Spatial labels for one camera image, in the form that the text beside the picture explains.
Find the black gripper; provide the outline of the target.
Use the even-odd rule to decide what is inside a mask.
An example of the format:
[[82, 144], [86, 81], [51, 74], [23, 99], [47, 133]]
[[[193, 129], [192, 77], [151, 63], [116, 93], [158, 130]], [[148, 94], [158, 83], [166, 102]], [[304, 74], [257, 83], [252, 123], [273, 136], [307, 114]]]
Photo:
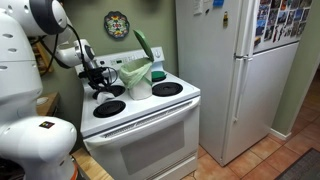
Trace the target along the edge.
[[88, 85], [94, 90], [103, 90], [111, 85], [110, 81], [103, 75], [103, 72], [106, 71], [106, 67], [98, 67], [90, 70], [84, 70], [81, 72], [78, 77], [80, 79], [87, 78]]

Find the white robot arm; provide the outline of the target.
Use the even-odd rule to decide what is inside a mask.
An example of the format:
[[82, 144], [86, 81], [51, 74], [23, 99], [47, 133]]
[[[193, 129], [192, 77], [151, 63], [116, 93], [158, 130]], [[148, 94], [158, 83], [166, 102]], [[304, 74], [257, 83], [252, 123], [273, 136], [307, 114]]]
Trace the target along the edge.
[[95, 90], [106, 86], [104, 69], [84, 39], [59, 48], [75, 29], [58, 0], [0, 0], [0, 10], [0, 157], [20, 165], [23, 180], [78, 180], [76, 128], [36, 111], [43, 86], [29, 39], [46, 42], [64, 68], [81, 64]]

